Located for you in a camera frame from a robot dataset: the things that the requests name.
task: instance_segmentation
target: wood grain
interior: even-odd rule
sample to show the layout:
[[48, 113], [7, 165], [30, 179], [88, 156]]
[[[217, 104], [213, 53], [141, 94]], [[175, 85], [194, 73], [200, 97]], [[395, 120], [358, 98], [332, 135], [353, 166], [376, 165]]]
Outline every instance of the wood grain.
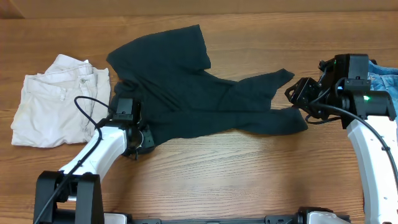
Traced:
[[[328, 12], [219, 16], [145, 16], [0, 21], [0, 223], [32, 223], [35, 182], [82, 144], [54, 149], [11, 146], [10, 125], [24, 75], [43, 72], [58, 54], [110, 68], [107, 54], [137, 37], [200, 24], [210, 73], [240, 80], [280, 68], [317, 78], [320, 59], [368, 53], [398, 67], [398, 12]], [[111, 70], [111, 83], [117, 75]], [[225, 131], [174, 139], [138, 161], [120, 157], [103, 181], [104, 208], [135, 218], [232, 218], [328, 207], [362, 223], [358, 165], [339, 122], [290, 136]], [[73, 204], [62, 205], [73, 207]]]
[[396, 11], [398, 0], [11, 0], [27, 19], [269, 12]]

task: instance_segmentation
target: black mount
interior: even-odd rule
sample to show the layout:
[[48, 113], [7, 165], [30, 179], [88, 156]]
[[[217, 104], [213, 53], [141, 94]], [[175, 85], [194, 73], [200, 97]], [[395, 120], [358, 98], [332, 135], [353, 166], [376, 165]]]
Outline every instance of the black mount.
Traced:
[[[310, 212], [330, 212], [332, 210], [320, 207], [300, 207], [295, 215], [267, 215], [265, 224], [307, 224], [307, 216]], [[351, 223], [349, 215], [338, 215], [338, 218]]]
[[[52, 171], [44, 171], [39, 176], [36, 182], [34, 220], [64, 176], [62, 172]], [[57, 202], [66, 202], [70, 195], [76, 196], [76, 210], [58, 209]], [[46, 208], [40, 223], [103, 224], [100, 176], [89, 173], [74, 176], [70, 185]]]
[[141, 120], [141, 102], [132, 98], [118, 98], [116, 113], [102, 119], [100, 127], [105, 125], [119, 127], [126, 131], [128, 144], [122, 156], [147, 154], [156, 145], [150, 127]]
[[288, 100], [314, 118], [328, 119], [329, 115], [341, 116], [343, 129], [352, 122], [343, 114], [330, 110], [319, 110], [310, 104], [325, 93], [318, 103], [349, 111], [362, 119], [369, 115], [388, 116], [395, 120], [396, 112], [390, 94], [386, 91], [371, 91], [368, 80], [369, 57], [366, 54], [335, 55], [333, 59], [321, 61], [319, 69], [324, 72], [319, 81], [301, 78], [285, 92]]

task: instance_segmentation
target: white shorts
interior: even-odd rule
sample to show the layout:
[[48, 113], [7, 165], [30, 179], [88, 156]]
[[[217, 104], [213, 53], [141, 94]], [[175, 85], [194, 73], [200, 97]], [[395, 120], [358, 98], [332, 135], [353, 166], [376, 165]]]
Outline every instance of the white shorts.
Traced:
[[[108, 104], [110, 94], [107, 68], [98, 70], [87, 60], [58, 55], [44, 74], [25, 76], [21, 103], [11, 124], [11, 144], [55, 147], [89, 141], [94, 125], [73, 100], [89, 96]], [[78, 103], [96, 122], [108, 115], [108, 109], [99, 103], [86, 99]]]

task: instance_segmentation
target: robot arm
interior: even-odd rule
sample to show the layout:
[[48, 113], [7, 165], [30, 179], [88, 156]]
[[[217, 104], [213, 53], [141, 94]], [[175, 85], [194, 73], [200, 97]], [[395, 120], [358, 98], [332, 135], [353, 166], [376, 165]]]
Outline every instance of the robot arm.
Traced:
[[[397, 124], [387, 116], [368, 116], [366, 120], [390, 147], [398, 161]], [[394, 171], [381, 143], [362, 123], [354, 120], [347, 127], [348, 137], [358, 158], [364, 192], [365, 223], [398, 223], [398, 196]]]
[[[139, 128], [140, 110], [138, 101], [120, 98], [116, 112], [99, 122], [100, 131], [95, 131], [91, 141], [72, 161], [58, 172], [44, 171], [39, 176], [35, 223], [131, 223], [130, 215], [104, 213], [101, 181], [118, 156], [129, 157], [137, 155], [140, 149], [140, 153], [146, 153], [155, 148], [149, 127], [140, 125]], [[62, 182], [67, 183], [66, 187], [60, 187]], [[57, 202], [68, 200], [76, 201], [76, 210], [57, 208]]]
[[[104, 126], [101, 128], [102, 141], [99, 142], [96, 150], [87, 158], [87, 160], [73, 173], [74, 175], [83, 175], [85, 173], [98, 174], [101, 182], [112, 163], [127, 149], [126, 131], [118, 127]], [[76, 163], [94, 146], [99, 138], [96, 130], [91, 141], [81, 150], [81, 152], [60, 171], [64, 174], [69, 173]]]
[[[368, 63], [367, 55], [336, 55], [320, 62], [324, 74], [318, 82], [301, 78], [285, 95], [314, 118], [330, 121], [329, 115], [340, 116], [358, 159], [366, 224], [398, 223], [396, 112], [388, 92], [371, 91]], [[370, 124], [381, 140], [362, 122]], [[332, 216], [333, 212], [299, 211], [298, 216], [304, 218], [298, 223], [341, 223], [325, 214]]]

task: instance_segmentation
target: black t-shirt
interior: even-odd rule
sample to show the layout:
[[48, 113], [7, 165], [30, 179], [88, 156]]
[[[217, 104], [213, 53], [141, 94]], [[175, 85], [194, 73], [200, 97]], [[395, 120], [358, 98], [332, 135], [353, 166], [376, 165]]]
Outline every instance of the black t-shirt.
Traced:
[[231, 128], [259, 134], [307, 129], [294, 108], [272, 110], [276, 90], [292, 79], [284, 69], [240, 82], [210, 75], [210, 59], [199, 25], [146, 35], [108, 55], [122, 80], [116, 96], [142, 102], [142, 121], [156, 145]]

